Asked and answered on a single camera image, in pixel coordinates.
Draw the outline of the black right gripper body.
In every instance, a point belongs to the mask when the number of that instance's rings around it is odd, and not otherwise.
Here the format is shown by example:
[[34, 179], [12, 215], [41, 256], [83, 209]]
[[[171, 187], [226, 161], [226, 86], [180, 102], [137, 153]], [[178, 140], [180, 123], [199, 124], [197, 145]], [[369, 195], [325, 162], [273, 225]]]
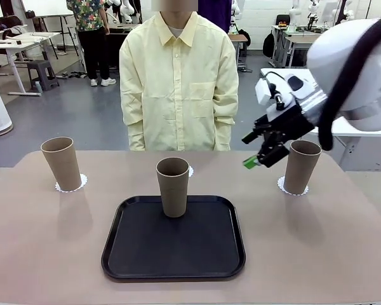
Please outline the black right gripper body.
[[303, 137], [313, 129], [315, 126], [303, 115], [298, 104], [289, 105], [282, 111], [277, 110], [276, 105], [271, 105], [265, 115], [254, 122], [253, 132], [257, 136], [269, 132], [280, 133], [287, 142]]

